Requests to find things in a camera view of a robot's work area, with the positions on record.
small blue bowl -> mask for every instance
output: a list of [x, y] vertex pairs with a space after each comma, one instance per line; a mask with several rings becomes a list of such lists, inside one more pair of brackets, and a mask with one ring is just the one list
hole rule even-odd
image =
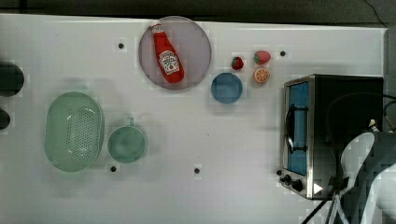
[[212, 94], [216, 100], [224, 104], [232, 104], [241, 97], [242, 82], [231, 73], [221, 73], [212, 82]]

green mug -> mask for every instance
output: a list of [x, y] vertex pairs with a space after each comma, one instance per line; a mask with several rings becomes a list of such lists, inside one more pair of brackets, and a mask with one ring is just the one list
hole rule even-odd
[[142, 157], [146, 150], [146, 138], [134, 127], [134, 119], [129, 118], [130, 125], [119, 127], [108, 138], [107, 148], [110, 156], [121, 163], [131, 163]]

oven knob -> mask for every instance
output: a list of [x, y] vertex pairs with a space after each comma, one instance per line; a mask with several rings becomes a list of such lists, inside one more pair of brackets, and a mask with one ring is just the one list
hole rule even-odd
[[301, 180], [293, 180], [291, 181], [291, 187], [294, 188], [297, 191], [301, 191], [303, 190], [303, 182], [301, 182]]
[[289, 186], [291, 183], [291, 177], [289, 175], [285, 175], [283, 178], [280, 178], [280, 181], [284, 182], [286, 186]]

orange slice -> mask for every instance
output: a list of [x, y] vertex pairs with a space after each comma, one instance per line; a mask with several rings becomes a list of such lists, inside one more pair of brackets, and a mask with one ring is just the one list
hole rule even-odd
[[253, 73], [254, 80], [259, 83], [263, 83], [270, 77], [270, 72], [265, 68], [258, 68]]

ketchup bottle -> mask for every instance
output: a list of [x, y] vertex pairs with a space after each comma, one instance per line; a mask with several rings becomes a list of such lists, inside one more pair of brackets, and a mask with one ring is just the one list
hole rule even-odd
[[154, 37], [155, 54], [163, 77], [169, 83], [178, 83], [184, 78], [183, 66], [177, 53], [169, 42], [160, 21], [153, 21], [151, 31]]

